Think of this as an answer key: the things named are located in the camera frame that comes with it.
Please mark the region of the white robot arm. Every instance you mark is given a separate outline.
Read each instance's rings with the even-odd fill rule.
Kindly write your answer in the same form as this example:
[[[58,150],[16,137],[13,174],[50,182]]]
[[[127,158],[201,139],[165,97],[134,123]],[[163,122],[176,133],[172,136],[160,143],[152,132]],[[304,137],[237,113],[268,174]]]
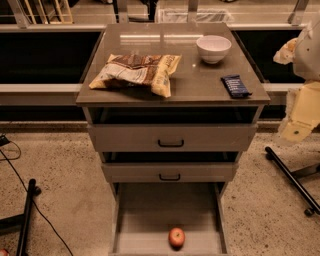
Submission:
[[[287,93],[286,116],[278,137],[299,143],[320,124],[320,15],[316,13],[301,33],[287,41],[274,55],[279,64],[293,64],[293,72],[304,79],[298,89]]]

